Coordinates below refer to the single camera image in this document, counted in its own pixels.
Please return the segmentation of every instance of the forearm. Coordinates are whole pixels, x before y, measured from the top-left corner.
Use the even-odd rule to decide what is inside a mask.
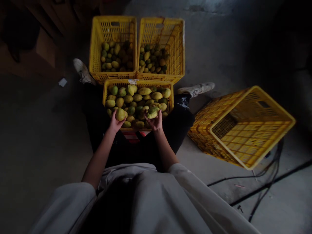
[[[158,146],[159,154],[162,160],[162,165],[165,171],[175,163],[179,163],[176,154],[171,149],[168,140],[163,132],[163,129],[154,131],[155,140]]]
[[[116,133],[112,129],[108,128],[84,172],[82,182],[90,183],[94,189],[97,189],[100,182],[115,135]]]

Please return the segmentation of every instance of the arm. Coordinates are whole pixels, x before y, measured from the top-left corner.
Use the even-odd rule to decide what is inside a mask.
[[[123,121],[118,121],[115,116],[116,110],[112,114],[110,126],[107,129],[103,140],[92,156],[81,180],[81,182],[87,182],[91,184],[95,190],[97,189],[105,169],[115,135],[121,128],[122,124],[125,122],[125,119]]]
[[[163,120],[162,120],[162,111],[159,110],[158,116],[154,119],[148,119],[145,115],[145,119],[147,120],[148,124],[151,126],[155,140],[158,146],[159,154],[162,160],[162,165],[165,171],[175,163],[179,163],[176,154],[171,149],[168,140],[163,132]]]

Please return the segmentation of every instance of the person's right hand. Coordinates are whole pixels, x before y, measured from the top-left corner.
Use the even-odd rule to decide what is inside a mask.
[[[114,134],[116,134],[119,131],[121,126],[126,121],[126,118],[124,118],[124,120],[122,120],[122,121],[117,120],[116,119],[116,112],[117,112],[117,110],[114,110],[114,112],[111,115],[111,122],[110,122],[110,127],[109,127],[113,131]]]
[[[162,111],[159,110],[158,111],[158,115],[154,118],[154,119],[149,119],[147,118],[147,113],[144,113],[144,117],[147,121],[147,123],[150,125],[150,128],[153,130],[153,131],[157,131],[157,130],[161,130],[163,129],[163,118],[162,118]]]

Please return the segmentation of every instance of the yellow plastic crate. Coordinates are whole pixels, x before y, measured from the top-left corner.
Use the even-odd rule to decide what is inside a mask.
[[[89,72],[100,84],[106,79],[132,79],[137,69],[137,21],[132,16],[95,16],[92,20]],[[129,40],[133,49],[133,71],[101,72],[102,43],[115,41],[122,44]]]
[[[150,87],[155,86],[157,88],[163,87],[163,88],[169,88],[171,90],[171,95],[168,98],[168,113],[170,113],[173,110],[174,107],[174,99],[173,99],[173,84],[168,81],[150,81],[150,80],[132,80],[132,79],[112,79],[112,80],[105,80],[104,82],[104,91],[103,91],[103,105],[105,106],[106,98],[109,95],[109,92],[107,88],[110,85],[116,85],[118,88],[126,87],[129,84],[135,84],[138,89],[142,87]],[[137,131],[138,129],[135,128],[121,128],[122,131]],[[142,128],[140,130],[143,131],[151,131],[151,129]]]
[[[252,170],[295,122],[253,86],[207,104],[196,114],[188,135],[204,153]]]
[[[171,18],[142,18],[140,22],[137,65],[140,48],[159,44],[171,55],[166,74],[141,73],[137,66],[137,79],[170,81],[177,83],[185,75],[184,20]]]

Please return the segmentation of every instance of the white sneaker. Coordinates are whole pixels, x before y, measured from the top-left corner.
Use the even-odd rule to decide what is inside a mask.
[[[91,83],[93,85],[96,85],[95,79],[90,75],[87,66],[80,60],[75,58],[73,60],[74,67],[78,74],[80,75],[80,82],[85,83]]]
[[[215,84],[211,82],[201,83],[193,87],[180,88],[178,89],[178,94],[189,93],[194,98],[198,96],[199,94],[206,93],[212,90],[214,87],[215,87]]]

